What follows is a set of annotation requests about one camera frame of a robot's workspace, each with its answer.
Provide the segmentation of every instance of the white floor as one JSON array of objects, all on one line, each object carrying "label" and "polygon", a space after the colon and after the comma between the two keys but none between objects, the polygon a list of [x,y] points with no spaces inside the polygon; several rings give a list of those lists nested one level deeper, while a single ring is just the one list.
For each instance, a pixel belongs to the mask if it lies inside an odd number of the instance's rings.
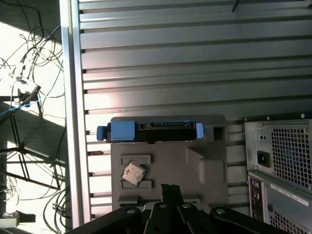
[{"label": "white floor", "polygon": [[[1,46],[0,58],[8,58],[21,44],[24,43],[24,40],[20,37],[20,34],[28,36],[28,32],[22,31],[18,28],[14,28],[8,24],[0,22],[0,31],[5,32],[0,37],[0,44],[6,45]],[[57,45],[56,51],[61,49],[61,45]],[[8,61],[9,64],[17,64],[20,61],[21,56],[27,51],[26,46],[23,46],[14,56]],[[41,86],[41,90],[44,93],[47,93],[52,87],[54,80],[58,74],[59,68],[53,63],[48,64],[44,67],[37,67],[35,72],[36,84]],[[1,96],[10,95],[11,85],[13,80],[8,77],[9,69],[0,69],[0,93]],[[14,87],[14,94],[17,94],[18,88],[23,88],[22,85],[17,82]],[[60,74],[60,77],[55,85],[55,88],[50,93],[51,96],[58,95],[64,92],[63,86],[63,75]],[[9,102],[6,105],[0,104],[1,111],[5,110]],[[17,124],[19,128],[19,134],[21,141],[25,143],[26,147],[31,150],[38,151],[43,155],[46,155],[47,159],[44,160],[45,163],[28,163],[28,170],[30,177],[34,180],[38,180],[47,184],[51,183],[51,175],[53,174],[53,168],[50,167],[51,164],[46,162],[51,162],[56,154],[56,150],[59,144],[59,140],[62,134],[62,131],[65,126],[65,103],[64,97],[60,98],[48,98],[44,103],[44,117],[40,119],[38,117],[38,107],[36,104],[31,105],[29,108],[22,108],[16,114]],[[1,135],[0,140],[2,142],[7,141],[7,147],[14,147],[15,144],[12,138],[12,132],[10,128],[10,121],[7,121],[3,126],[1,126]],[[67,146],[66,146],[66,135],[62,142],[61,147],[61,158],[62,161],[66,160],[67,156]],[[40,158],[35,158],[27,155],[26,161],[41,160]],[[8,160],[7,171],[22,175],[18,155],[13,156]],[[62,167],[64,175],[67,173],[66,169]],[[17,179],[17,194],[13,197],[7,195],[9,201],[6,202],[6,211],[12,213],[16,210],[21,211],[27,214],[35,214],[36,222],[35,223],[23,223],[18,226],[18,228],[32,232],[32,233],[51,233],[47,226],[43,222],[43,208],[45,204],[50,199],[34,199],[43,196],[46,194],[47,188],[25,182],[23,180]],[[55,190],[50,189],[46,195],[51,195]],[[46,218],[50,225],[54,226],[54,213],[55,211],[52,208],[52,201],[47,207]]]}]

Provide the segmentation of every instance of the metal rack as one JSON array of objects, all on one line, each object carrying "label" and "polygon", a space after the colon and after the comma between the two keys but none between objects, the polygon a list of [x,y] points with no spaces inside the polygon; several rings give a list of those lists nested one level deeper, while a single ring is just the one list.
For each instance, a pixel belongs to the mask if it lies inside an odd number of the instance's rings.
[{"label": "metal rack", "polygon": [[[229,202],[248,203],[237,120],[312,104],[312,11],[303,1],[231,9],[227,0],[60,1],[73,227],[111,210],[110,145],[95,133],[113,117],[225,116]],[[97,157],[103,168],[90,172]]]}]

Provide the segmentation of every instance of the black tripod leg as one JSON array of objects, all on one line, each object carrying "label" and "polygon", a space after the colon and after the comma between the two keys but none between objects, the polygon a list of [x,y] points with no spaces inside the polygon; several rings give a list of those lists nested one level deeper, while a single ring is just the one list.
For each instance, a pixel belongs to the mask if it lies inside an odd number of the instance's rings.
[{"label": "black tripod leg", "polygon": [[234,12],[239,4],[239,0],[233,0],[232,12]]}]

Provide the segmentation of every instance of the cable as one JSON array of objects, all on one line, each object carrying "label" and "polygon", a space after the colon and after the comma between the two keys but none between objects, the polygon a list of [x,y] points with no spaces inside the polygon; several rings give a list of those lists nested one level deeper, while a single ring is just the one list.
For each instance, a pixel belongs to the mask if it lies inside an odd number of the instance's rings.
[{"label": "cable", "polygon": [[54,168],[55,168],[55,170],[56,170],[56,162],[57,162],[57,160],[58,160],[58,166],[59,166],[59,169],[60,169],[60,172],[61,172],[61,178],[63,179],[63,171],[62,171],[62,168],[61,168],[61,166],[60,166],[60,160],[59,160],[59,155],[60,155],[60,147],[61,147],[61,145],[62,145],[62,141],[63,141],[63,138],[64,138],[64,136],[65,136],[65,132],[66,132],[66,129],[67,129],[67,127],[65,126],[65,128],[64,128],[64,130],[63,130],[63,132],[62,132],[62,135],[61,135],[61,137],[60,137],[60,140],[59,140],[59,143],[58,143],[58,148],[57,148],[57,152],[56,152],[56,155],[55,155],[55,160],[54,160]]},{"label": "cable", "polygon": [[68,187],[66,187],[65,189],[63,189],[63,190],[61,190],[61,191],[56,192],[56,193],[53,194],[53,196],[50,198],[50,200],[47,202],[47,204],[45,204],[44,209],[43,209],[43,214],[42,214],[42,216],[43,216],[43,221],[44,221],[45,225],[46,225],[51,231],[53,231],[54,233],[57,233],[57,234],[59,234],[60,232],[58,232],[57,230],[55,230],[54,228],[52,228],[52,227],[50,226],[50,224],[48,223],[48,221],[47,221],[47,219],[46,219],[46,217],[45,217],[45,211],[46,211],[46,209],[47,209],[49,203],[52,201],[52,199],[55,198],[58,194],[63,193],[66,189],[68,189]]},{"label": "cable", "polygon": [[[15,3],[8,3],[8,2],[5,2],[5,1],[3,1],[3,0],[0,0],[0,2],[2,2],[2,3],[4,3],[4,4],[7,4],[7,5],[10,5],[10,6],[26,7],[26,8],[30,8],[30,9],[35,10],[35,11],[37,12],[37,14],[38,14],[39,25],[40,25],[41,28],[43,28],[43,26],[42,26],[42,20],[41,20],[41,14],[40,14],[40,11],[39,11],[37,8],[32,7],[32,6],[23,5],[23,4],[20,4],[19,2],[18,2],[18,4],[15,4]],[[41,31],[41,33],[42,33],[42,36],[41,36],[41,40],[42,40],[43,37],[44,37],[44,32]]]},{"label": "cable", "polygon": [[19,108],[22,108],[22,107],[24,107],[24,106],[29,106],[29,105],[35,104],[35,103],[39,102],[40,100],[41,100],[41,99],[38,99],[37,101],[34,101],[33,103],[25,104],[25,105],[22,105],[22,106],[17,106],[17,107],[15,107],[15,108],[9,109],[9,110],[7,110],[7,111],[3,111],[2,113],[0,113],[0,116],[3,115],[3,114],[5,114],[5,113],[7,113],[7,112],[13,111],[13,110],[15,110],[15,109],[19,109]]},{"label": "cable", "polygon": [[24,8],[23,8],[22,5],[20,4],[19,0],[16,0],[16,1],[17,1],[18,5],[20,6],[21,11],[23,12],[23,14],[24,14],[24,16],[25,16],[25,18],[26,18],[29,31],[31,31],[30,24],[29,24],[29,20],[28,20],[28,17],[27,17],[27,15],[26,15],[25,11],[24,11]]}]

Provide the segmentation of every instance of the rear io panel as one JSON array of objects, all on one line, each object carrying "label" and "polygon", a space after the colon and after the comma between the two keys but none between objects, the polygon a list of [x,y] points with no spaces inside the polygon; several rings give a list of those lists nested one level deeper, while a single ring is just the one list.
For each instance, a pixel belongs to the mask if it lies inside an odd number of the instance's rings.
[{"label": "rear io panel", "polygon": [[249,172],[252,217],[291,234],[312,231],[312,195],[260,172]]}]

